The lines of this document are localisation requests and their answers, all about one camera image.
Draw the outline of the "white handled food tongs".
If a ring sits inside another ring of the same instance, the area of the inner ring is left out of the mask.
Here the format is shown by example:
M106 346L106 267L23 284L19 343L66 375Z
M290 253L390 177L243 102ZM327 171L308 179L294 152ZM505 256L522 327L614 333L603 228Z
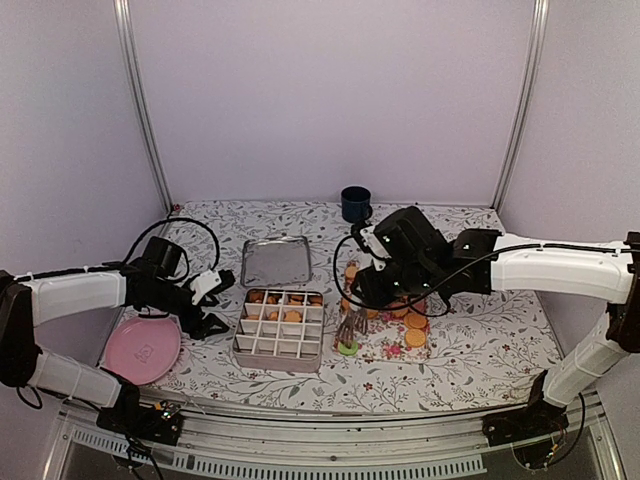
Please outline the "white handled food tongs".
M344 310L341 323L336 330L337 342L349 343L356 340L357 334L366 334L368 330L368 310L350 303Z

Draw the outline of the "green sandwich cookie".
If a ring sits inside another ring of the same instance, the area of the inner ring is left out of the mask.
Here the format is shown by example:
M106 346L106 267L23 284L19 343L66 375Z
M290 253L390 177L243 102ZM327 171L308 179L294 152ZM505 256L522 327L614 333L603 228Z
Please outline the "green sandwich cookie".
M354 356L358 353L359 344L356 340L352 340L349 343L339 342L337 349L341 355Z

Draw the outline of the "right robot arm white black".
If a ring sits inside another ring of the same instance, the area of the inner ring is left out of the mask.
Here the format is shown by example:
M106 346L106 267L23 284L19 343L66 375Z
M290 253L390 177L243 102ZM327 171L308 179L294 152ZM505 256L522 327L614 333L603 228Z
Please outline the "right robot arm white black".
M533 240L492 229L467 229L448 241L414 206L372 225L351 228L372 258L352 283L364 307L388 308L437 294L491 294L532 290L598 298L606 316L559 365L541 374L517 427L537 436L552 424L556 409L639 351L639 235L603 244Z

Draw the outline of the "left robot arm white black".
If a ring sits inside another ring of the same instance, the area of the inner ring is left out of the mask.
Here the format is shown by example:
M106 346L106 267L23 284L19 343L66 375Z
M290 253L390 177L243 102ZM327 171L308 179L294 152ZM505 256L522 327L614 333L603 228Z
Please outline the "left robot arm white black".
M137 386L116 373L50 353L37 345L36 327L101 309L133 307L174 315L193 339L214 333L218 322L205 308L235 282L230 270L211 267L196 275L176 273L187 259L179 245L152 237L136 259L96 267L15 277L1 273L1 383L54 392L109 409L128 434L148 426Z

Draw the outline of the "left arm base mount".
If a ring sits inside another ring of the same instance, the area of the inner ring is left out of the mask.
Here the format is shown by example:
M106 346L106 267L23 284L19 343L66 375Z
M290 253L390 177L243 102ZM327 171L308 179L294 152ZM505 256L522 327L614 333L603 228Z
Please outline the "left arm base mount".
M96 425L103 430L131 438L176 446L183 422L184 418L179 413L133 402L101 408Z

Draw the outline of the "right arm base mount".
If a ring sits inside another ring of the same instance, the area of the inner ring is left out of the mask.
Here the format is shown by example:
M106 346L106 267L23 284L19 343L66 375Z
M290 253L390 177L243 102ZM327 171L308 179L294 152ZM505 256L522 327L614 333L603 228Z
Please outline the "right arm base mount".
M559 432L568 425L566 408L543 402L485 415L482 418L482 433L490 446L499 446Z

